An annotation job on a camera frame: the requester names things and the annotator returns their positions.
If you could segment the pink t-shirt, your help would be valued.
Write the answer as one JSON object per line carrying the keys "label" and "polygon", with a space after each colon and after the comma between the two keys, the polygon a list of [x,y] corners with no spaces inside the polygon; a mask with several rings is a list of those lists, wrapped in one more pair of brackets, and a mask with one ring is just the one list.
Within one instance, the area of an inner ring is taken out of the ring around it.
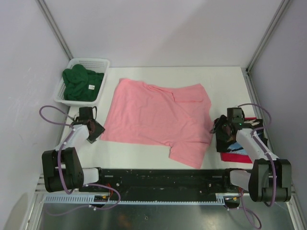
{"label": "pink t-shirt", "polygon": [[163,88],[120,79],[101,140],[166,146],[170,159],[199,169],[212,140],[211,106],[201,84]]}

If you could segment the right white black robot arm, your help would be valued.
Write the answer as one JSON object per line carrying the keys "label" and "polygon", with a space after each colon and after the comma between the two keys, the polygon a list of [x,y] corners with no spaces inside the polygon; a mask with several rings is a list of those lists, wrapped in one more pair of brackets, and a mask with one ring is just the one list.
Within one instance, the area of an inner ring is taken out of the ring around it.
{"label": "right white black robot arm", "polygon": [[243,115],[222,115],[215,119],[211,133],[216,150],[239,156],[243,151],[252,163],[251,170],[225,169],[221,186],[226,192],[241,188],[254,202],[271,206],[291,199],[291,163],[280,159],[267,147],[263,120]]}

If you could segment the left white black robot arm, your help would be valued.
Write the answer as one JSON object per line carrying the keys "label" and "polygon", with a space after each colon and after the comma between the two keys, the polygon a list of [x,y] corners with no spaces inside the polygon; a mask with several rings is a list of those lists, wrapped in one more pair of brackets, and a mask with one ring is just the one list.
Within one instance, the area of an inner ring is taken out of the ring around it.
{"label": "left white black robot arm", "polygon": [[70,133],[53,150],[44,151],[42,165],[45,188],[48,192],[65,191],[71,194],[84,185],[84,172],[77,149],[87,140],[94,143],[104,128],[94,119],[74,121]]}

